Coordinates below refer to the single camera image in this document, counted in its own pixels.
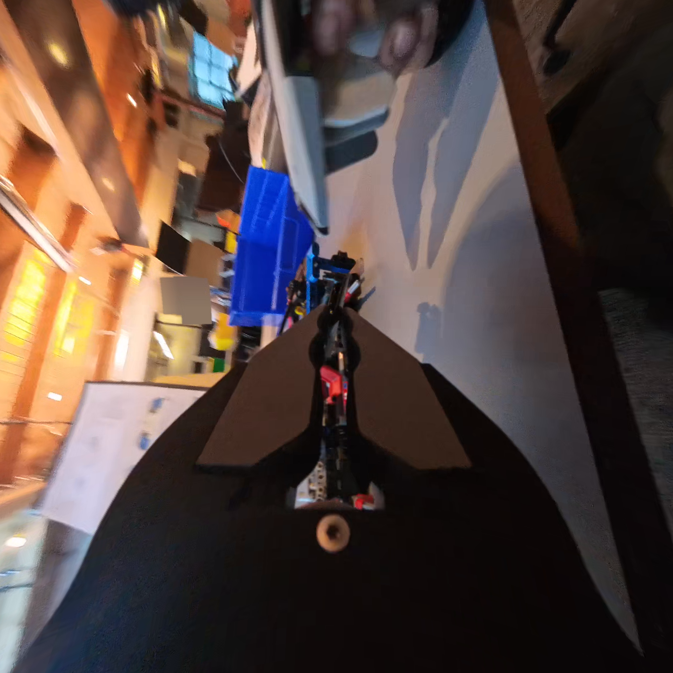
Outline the person's right hand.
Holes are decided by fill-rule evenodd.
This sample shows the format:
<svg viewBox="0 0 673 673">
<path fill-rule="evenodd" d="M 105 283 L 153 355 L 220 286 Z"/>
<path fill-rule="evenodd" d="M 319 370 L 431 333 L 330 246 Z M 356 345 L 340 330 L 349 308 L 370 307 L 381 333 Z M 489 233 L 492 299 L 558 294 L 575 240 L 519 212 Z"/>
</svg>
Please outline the person's right hand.
<svg viewBox="0 0 673 673">
<path fill-rule="evenodd" d="M 309 23 L 315 51 L 324 58 L 344 52 L 351 34 L 365 24 L 383 26 L 377 59 L 398 76 L 429 62 L 439 9 L 435 1 L 313 1 Z"/>
</svg>

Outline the black office chair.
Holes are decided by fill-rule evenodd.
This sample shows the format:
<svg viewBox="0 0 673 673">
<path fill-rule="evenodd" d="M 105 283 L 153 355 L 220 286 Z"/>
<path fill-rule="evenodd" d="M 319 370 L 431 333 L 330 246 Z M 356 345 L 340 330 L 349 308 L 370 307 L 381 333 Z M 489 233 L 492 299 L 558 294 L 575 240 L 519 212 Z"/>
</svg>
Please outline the black office chair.
<svg viewBox="0 0 673 673">
<path fill-rule="evenodd" d="M 560 72 L 571 57 L 571 50 L 561 48 L 558 45 L 557 35 L 576 3 L 577 1 L 561 1 L 544 33 L 542 72 L 546 77 L 551 77 Z"/>
</svg>

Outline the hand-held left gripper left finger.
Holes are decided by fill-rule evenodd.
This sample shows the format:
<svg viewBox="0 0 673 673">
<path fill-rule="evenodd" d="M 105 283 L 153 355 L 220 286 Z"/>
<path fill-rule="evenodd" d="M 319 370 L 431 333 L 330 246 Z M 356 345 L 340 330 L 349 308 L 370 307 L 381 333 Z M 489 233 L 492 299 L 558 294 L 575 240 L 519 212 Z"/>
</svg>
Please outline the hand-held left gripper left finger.
<svg viewBox="0 0 673 673">
<path fill-rule="evenodd" d="M 327 314 L 325 306 L 315 308 L 251 358 L 199 467 L 252 468 L 309 429 L 319 387 L 313 352 Z"/>
</svg>

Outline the grey desk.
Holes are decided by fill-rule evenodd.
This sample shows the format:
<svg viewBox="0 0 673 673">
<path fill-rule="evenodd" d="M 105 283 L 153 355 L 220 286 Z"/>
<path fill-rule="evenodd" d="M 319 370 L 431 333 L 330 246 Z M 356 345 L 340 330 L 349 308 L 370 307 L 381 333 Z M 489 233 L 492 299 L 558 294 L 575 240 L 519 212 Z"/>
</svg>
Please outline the grey desk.
<svg viewBox="0 0 673 673">
<path fill-rule="evenodd" d="M 534 184 L 511 118 L 511 3 L 442 1 L 465 20 L 403 75 L 374 158 L 317 179 L 321 225 L 369 244 L 365 315 L 503 430 L 551 493 L 609 615 L 672 671 L 672 539 L 590 264 L 554 160 Z"/>
</svg>

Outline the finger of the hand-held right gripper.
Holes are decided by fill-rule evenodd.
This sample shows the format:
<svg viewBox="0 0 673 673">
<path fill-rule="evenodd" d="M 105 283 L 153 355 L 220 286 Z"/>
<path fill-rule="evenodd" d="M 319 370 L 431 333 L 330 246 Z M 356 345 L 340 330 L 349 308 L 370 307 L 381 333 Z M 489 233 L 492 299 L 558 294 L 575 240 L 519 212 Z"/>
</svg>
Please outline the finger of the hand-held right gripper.
<svg viewBox="0 0 673 673">
<path fill-rule="evenodd" d="M 330 230 L 325 186 L 322 111 L 314 79 L 286 79 L 289 126 L 287 166 L 298 207 L 318 236 Z"/>
</svg>

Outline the toy brick car model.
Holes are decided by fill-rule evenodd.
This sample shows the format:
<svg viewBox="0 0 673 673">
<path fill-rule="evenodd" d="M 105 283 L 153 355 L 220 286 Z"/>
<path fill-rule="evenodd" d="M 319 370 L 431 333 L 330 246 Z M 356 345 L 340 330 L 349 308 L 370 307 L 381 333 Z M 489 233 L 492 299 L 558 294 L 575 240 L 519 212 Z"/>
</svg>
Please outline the toy brick car model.
<svg viewBox="0 0 673 673">
<path fill-rule="evenodd" d="M 325 307 L 326 336 L 319 369 L 322 396 L 322 435 L 318 461 L 312 471 L 291 488 L 286 503 L 292 509 L 339 501 L 359 511 L 384 509 L 382 490 L 370 483 L 357 485 L 348 456 L 347 408 L 349 396 L 348 337 L 342 322 L 345 308 L 359 308 L 364 281 L 362 260 L 339 250 L 323 257 L 312 243 L 295 279 L 287 287 L 287 307 L 278 335 L 298 324 L 310 312 Z"/>
</svg>

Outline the yellow box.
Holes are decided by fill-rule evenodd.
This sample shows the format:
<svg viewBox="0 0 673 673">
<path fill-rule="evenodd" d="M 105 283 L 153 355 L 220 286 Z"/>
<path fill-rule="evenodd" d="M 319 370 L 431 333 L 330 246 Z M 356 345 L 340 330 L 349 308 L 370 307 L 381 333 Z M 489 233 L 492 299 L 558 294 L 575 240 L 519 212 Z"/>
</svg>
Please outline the yellow box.
<svg viewBox="0 0 673 673">
<path fill-rule="evenodd" d="M 213 318 L 213 326 L 208 333 L 209 346 L 216 351 L 232 351 L 239 341 L 238 327 L 230 324 L 226 313 L 218 313 Z"/>
</svg>

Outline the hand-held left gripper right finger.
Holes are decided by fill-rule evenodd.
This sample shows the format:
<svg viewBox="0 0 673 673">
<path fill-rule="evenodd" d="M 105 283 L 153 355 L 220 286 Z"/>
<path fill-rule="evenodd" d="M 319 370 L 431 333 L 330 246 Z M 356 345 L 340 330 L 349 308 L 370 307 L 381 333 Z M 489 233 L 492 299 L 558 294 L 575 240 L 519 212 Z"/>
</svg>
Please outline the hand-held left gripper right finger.
<svg viewBox="0 0 673 673">
<path fill-rule="evenodd" d="M 354 310 L 345 317 L 359 354 L 351 387 L 361 435 L 417 470 L 471 467 L 416 357 Z"/>
</svg>

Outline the blue plastic bin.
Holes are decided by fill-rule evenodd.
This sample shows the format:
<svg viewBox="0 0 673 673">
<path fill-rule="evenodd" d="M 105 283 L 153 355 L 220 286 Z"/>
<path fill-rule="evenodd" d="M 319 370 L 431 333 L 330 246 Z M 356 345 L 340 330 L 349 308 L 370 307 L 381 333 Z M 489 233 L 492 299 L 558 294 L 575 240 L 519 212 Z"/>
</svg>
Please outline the blue plastic bin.
<svg viewBox="0 0 673 673">
<path fill-rule="evenodd" d="M 242 203 L 231 283 L 230 324 L 279 326 L 287 286 L 314 241 L 285 174 L 251 167 Z"/>
</svg>

